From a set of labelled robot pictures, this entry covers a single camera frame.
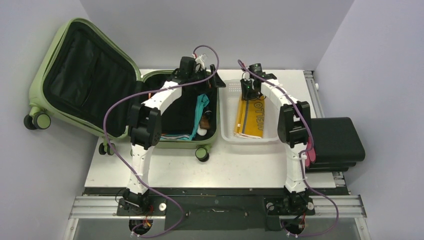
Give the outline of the white perforated plastic basket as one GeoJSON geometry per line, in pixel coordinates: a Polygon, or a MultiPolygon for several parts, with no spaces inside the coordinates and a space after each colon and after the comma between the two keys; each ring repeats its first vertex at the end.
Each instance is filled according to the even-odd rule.
{"type": "Polygon", "coordinates": [[[232,144],[264,144],[278,141],[278,110],[263,96],[242,99],[242,85],[237,79],[225,81],[219,90],[221,136],[232,144]]]}

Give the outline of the yellow hello towel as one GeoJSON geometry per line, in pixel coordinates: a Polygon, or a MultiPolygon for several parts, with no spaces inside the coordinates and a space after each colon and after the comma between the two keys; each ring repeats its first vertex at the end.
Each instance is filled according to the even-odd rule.
{"type": "Polygon", "coordinates": [[[265,100],[239,98],[234,125],[234,135],[244,139],[262,139],[265,124],[265,100]]]}

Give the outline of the black garment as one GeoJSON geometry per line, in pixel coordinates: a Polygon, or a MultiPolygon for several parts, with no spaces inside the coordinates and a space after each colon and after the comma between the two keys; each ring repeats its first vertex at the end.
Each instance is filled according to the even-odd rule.
{"type": "Polygon", "coordinates": [[[181,97],[161,113],[163,135],[190,135],[193,132],[198,95],[184,90],[181,97]]]}

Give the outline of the green hard-shell suitcase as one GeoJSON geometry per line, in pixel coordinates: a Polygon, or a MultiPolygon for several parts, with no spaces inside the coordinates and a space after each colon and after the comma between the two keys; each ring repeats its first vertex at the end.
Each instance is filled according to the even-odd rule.
{"type": "MultiPolygon", "coordinates": [[[[135,62],[92,22],[74,18],[63,24],[41,63],[29,89],[28,130],[45,130],[60,119],[99,138],[101,155],[115,153],[115,141],[128,140],[132,105],[149,99],[149,90],[161,88],[174,70],[156,70],[142,76],[135,62]]],[[[218,125],[218,88],[207,94],[203,115],[210,130],[193,140],[160,139],[174,148],[207,151],[218,125]]]]}

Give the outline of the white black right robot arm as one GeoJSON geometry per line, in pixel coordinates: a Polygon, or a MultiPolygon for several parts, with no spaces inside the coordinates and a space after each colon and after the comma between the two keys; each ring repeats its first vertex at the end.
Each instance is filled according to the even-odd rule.
{"type": "Polygon", "coordinates": [[[284,188],[289,194],[282,199],[283,209],[294,214],[302,207],[300,193],[308,188],[305,184],[305,160],[308,142],[312,140],[310,104],[290,95],[278,78],[266,73],[260,63],[246,66],[237,61],[248,78],[242,77],[241,98],[244,101],[269,100],[278,108],[277,135],[284,144],[286,155],[286,180],[284,188]]]}

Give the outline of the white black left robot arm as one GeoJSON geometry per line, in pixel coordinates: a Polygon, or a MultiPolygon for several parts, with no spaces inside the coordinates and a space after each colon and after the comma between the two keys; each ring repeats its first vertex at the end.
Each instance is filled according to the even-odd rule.
{"type": "Polygon", "coordinates": [[[218,65],[211,64],[210,73],[202,58],[182,57],[180,66],[163,82],[161,88],[149,90],[152,96],[131,106],[128,136],[131,144],[130,178],[123,194],[136,215],[149,209],[148,185],[151,156],[162,137],[162,114],[183,94],[207,95],[225,84],[217,76],[218,65]]]}

